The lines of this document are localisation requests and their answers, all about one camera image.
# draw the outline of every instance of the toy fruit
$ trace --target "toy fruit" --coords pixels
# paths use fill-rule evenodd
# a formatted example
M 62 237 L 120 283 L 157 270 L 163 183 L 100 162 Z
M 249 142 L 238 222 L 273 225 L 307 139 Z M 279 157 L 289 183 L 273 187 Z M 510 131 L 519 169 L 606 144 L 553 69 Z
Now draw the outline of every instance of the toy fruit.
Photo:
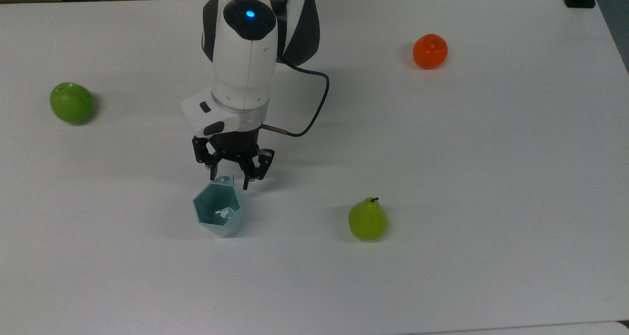
M 380 207 L 377 197 L 369 197 L 357 203 L 349 216 L 352 234 L 362 241 L 375 241 L 387 230 L 387 214 Z
M 50 92 L 50 108 L 61 120 L 78 124 L 94 111 L 94 97 L 80 84 L 64 82 Z
M 413 59 L 423 69 L 436 68 L 445 62 L 447 56 L 448 44 L 436 34 L 424 35 L 413 46 Z

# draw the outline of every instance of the green apple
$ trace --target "green apple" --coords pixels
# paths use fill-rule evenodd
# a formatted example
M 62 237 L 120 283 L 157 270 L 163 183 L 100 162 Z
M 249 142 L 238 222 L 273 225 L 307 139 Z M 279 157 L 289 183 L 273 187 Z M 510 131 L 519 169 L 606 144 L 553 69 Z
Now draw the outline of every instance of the green apple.
M 80 84 L 64 82 L 50 92 L 50 107 L 61 120 L 78 124 L 94 111 L 94 97 Z

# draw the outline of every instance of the white table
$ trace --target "white table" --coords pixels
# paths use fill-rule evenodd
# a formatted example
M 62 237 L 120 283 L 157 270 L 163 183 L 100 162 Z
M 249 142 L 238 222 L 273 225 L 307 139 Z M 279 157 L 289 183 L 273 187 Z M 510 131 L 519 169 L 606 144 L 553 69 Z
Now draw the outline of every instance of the white table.
M 526 328 L 490 329 L 440 333 L 441 335 L 627 335 L 629 330 L 618 322 L 533 326 Z
M 629 76 L 598 8 L 562 0 L 317 0 L 306 68 L 332 87 L 241 192 L 206 185 L 179 102 L 209 85 L 205 1 L 0 5 L 0 322 L 7 334 L 393 335 L 629 318 Z M 442 35 L 440 69 L 411 62 Z M 58 120 L 50 90 L 99 100 Z M 267 124 L 322 82 L 278 66 Z M 219 174 L 242 176 L 235 164 Z M 391 228 L 358 243 L 349 208 Z

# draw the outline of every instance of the black button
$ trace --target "black button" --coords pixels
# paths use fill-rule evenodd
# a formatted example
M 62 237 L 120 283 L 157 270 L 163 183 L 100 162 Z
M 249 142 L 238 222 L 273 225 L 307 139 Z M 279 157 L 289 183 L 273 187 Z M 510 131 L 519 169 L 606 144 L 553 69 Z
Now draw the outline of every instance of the black button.
M 257 0 L 233 0 L 225 5 L 227 24 L 247 40 L 261 40 L 276 26 L 276 17 L 267 5 Z
M 205 136 L 210 136 L 213 134 L 218 134 L 219 132 L 222 132 L 223 129 L 225 129 L 225 123 L 220 121 L 220 122 L 215 122 L 212 125 L 206 126 L 205 129 L 203 129 L 203 134 Z
M 199 107 L 203 110 L 203 112 L 209 113 L 211 111 L 206 102 L 200 102 Z

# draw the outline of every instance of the pear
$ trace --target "pear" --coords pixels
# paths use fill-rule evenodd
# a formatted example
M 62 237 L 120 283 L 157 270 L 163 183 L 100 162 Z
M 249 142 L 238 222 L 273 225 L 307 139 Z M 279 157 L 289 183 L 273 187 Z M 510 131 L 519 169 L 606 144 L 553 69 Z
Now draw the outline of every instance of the pear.
M 380 207 L 377 197 L 369 197 L 350 210 L 350 229 L 361 241 L 372 242 L 387 230 L 387 214 Z

